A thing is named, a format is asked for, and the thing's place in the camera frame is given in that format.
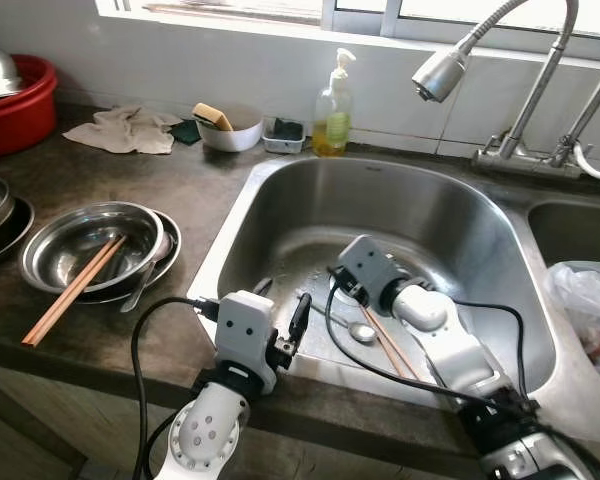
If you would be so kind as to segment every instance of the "spoon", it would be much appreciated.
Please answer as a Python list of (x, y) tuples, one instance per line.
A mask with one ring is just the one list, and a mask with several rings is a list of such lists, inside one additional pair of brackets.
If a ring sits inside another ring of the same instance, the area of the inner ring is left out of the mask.
[[(316, 312), (325, 315), (325, 309), (321, 305), (311, 302), (311, 308)], [(349, 331), (351, 338), (356, 342), (362, 343), (363, 345), (370, 345), (378, 338), (376, 331), (364, 322), (348, 322), (337, 315), (331, 314), (330, 316), (331, 320), (341, 327), (346, 328)]]
[(149, 282), (149, 279), (151, 278), (153, 270), (156, 268), (156, 264), (164, 257), (169, 255), (172, 246), (173, 239), (171, 238), (171, 235), (169, 233), (165, 232), (162, 236), (162, 241), (160, 242), (158, 250), (156, 250), (156, 253), (153, 254), (153, 257), (151, 257), (151, 261), (149, 262), (147, 269), (142, 274), (142, 277), (138, 281), (136, 288), (133, 290), (131, 295), (129, 295), (129, 298), (127, 298), (127, 300), (122, 304), (122, 307), (120, 307), (121, 313), (130, 312), (136, 307), (136, 305), (138, 304), (138, 300), (140, 299), (140, 295), (142, 295), (142, 292), (144, 291), (145, 287), (147, 286), (147, 283)]

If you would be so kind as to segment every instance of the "cabinet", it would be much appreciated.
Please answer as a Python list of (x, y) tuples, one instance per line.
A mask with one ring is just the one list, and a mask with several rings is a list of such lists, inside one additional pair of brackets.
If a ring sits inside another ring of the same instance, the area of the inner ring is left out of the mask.
[[(122, 471), (133, 469), (138, 438), (136, 401), (2, 367), (0, 389), (26, 405), (33, 415), (87, 458)], [(171, 410), (149, 405), (148, 413), (149, 428), (153, 429)], [(164, 435), (160, 440), (152, 456), (154, 473), (166, 452)], [(242, 432), (235, 455), (228, 477), (231, 480), (445, 478), (250, 428)]]
[(72, 468), (0, 419), (0, 480), (66, 480)]

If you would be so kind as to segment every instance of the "dish towel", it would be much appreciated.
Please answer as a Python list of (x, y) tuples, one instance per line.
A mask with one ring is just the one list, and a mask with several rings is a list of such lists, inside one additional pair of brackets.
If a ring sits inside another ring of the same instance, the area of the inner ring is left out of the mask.
[(95, 123), (84, 123), (62, 135), (74, 142), (102, 148), (112, 153), (171, 153), (171, 125), (182, 120), (138, 105), (114, 108), (93, 115)]

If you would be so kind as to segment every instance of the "white wall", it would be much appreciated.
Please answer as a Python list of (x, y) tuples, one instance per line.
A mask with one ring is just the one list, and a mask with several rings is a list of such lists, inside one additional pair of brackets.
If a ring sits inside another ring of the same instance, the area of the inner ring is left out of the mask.
[[(186, 116), (199, 101), (241, 101), (307, 121), (341, 45), (358, 57), (349, 68), (354, 140), (454, 156), (470, 156), (513, 123), (543, 59), (476, 49), (462, 84), (439, 105), (420, 100), (410, 80), (433, 45), (100, 17), (94, 0), (0, 0), (0, 48), (49, 59), (58, 98), (101, 107), (142, 102)], [(525, 131), (532, 150), (553, 148), (599, 78), (599, 62), (563, 62)], [(583, 140), (600, 159), (600, 110)]]

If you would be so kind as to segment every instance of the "green sponge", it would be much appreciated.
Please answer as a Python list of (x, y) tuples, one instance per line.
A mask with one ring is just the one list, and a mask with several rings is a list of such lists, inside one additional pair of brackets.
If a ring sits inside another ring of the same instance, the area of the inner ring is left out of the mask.
[(200, 140), (200, 133), (195, 120), (183, 120), (182, 123), (171, 127), (169, 133), (173, 135), (174, 139), (185, 145), (193, 145)]

